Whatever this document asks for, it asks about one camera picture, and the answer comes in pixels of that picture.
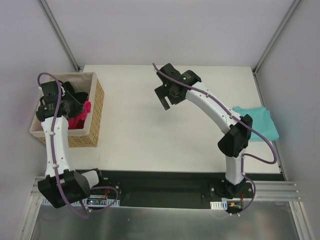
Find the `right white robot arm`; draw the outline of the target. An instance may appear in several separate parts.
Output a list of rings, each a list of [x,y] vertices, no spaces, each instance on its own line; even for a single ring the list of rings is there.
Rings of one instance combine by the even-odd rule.
[[[252,126],[252,118],[249,115],[240,116],[219,101],[192,70],[180,73],[171,63],[162,68],[157,68],[155,64],[153,67],[162,82],[154,92],[165,110],[170,109],[170,105],[188,100],[200,108],[223,133],[217,145],[225,155],[225,192],[230,197],[237,197],[242,193],[245,181],[241,173],[240,156],[251,138],[246,126]]]

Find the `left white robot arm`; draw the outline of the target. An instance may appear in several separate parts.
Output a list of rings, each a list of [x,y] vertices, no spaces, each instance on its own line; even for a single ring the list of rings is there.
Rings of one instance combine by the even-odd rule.
[[[49,81],[40,85],[43,96],[36,111],[45,135],[45,179],[38,183],[42,195],[55,208],[89,198],[91,191],[102,194],[106,183],[99,169],[77,172],[71,163],[68,141],[69,118],[84,110],[69,82]]]

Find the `pink t shirt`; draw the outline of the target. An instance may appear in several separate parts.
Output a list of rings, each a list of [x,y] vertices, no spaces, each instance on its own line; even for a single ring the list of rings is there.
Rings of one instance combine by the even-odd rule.
[[[84,102],[82,112],[78,114],[76,117],[68,119],[68,129],[69,130],[83,129],[87,116],[91,112],[91,108],[92,108],[91,102],[86,100]]]

